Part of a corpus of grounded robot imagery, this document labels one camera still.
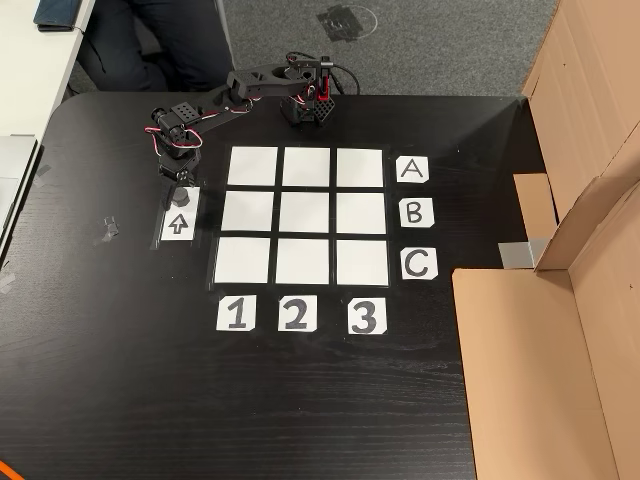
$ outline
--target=white desk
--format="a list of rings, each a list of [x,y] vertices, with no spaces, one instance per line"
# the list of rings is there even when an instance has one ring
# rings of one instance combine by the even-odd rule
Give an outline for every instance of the white desk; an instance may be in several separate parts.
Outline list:
[[[82,0],[83,31],[95,0]],[[33,23],[36,1],[0,0],[0,135],[35,135],[40,142],[62,95],[82,34],[42,33]]]

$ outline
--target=white card with arrow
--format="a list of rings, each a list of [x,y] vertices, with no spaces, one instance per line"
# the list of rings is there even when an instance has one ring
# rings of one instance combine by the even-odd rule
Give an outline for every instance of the white card with arrow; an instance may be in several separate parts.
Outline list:
[[[196,233],[196,216],[200,200],[200,187],[185,188],[189,194],[189,202],[171,207],[164,214],[161,240],[193,240]]]

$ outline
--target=laptop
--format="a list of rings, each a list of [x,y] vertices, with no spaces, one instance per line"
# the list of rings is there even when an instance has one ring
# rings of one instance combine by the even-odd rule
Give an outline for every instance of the laptop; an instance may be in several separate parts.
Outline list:
[[[32,136],[0,136],[0,257],[33,170],[37,144]]]

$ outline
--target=orange object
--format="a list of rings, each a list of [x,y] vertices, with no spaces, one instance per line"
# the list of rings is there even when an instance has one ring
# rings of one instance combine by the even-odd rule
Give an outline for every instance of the orange object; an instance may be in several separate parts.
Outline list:
[[[0,461],[0,473],[4,473],[10,480],[24,480],[24,477],[18,475],[9,465],[2,461]]]

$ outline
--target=person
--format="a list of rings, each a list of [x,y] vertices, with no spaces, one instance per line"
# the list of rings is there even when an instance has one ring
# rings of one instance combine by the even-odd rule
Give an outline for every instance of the person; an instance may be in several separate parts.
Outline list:
[[[159,61],[142,57],[134,16],[162,46]],[[107,91],[206,91],[233,68],[215,0],[96,0],[78,61]]]

